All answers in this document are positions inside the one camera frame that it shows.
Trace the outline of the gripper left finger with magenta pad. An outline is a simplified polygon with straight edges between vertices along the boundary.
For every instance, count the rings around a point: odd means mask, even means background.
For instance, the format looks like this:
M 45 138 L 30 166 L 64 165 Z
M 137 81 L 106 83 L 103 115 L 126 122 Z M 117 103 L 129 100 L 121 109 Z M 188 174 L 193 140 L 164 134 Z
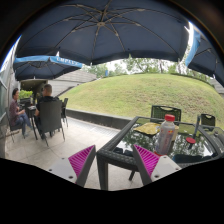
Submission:
M 47 169 L 47 171 L 84 187 L 95 154 L 95 146 L 89 146 L 68 158 L 57 160 Z

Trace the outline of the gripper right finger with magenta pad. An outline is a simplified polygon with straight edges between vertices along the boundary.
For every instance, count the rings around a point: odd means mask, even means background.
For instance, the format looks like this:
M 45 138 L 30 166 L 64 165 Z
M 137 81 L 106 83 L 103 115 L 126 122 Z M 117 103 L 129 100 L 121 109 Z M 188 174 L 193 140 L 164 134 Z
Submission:
M 133 156 L 143 185 L 148 185 L 181 170 L 181 167 L 167 155 L 159 156 L 138 145 L 134 146 Z

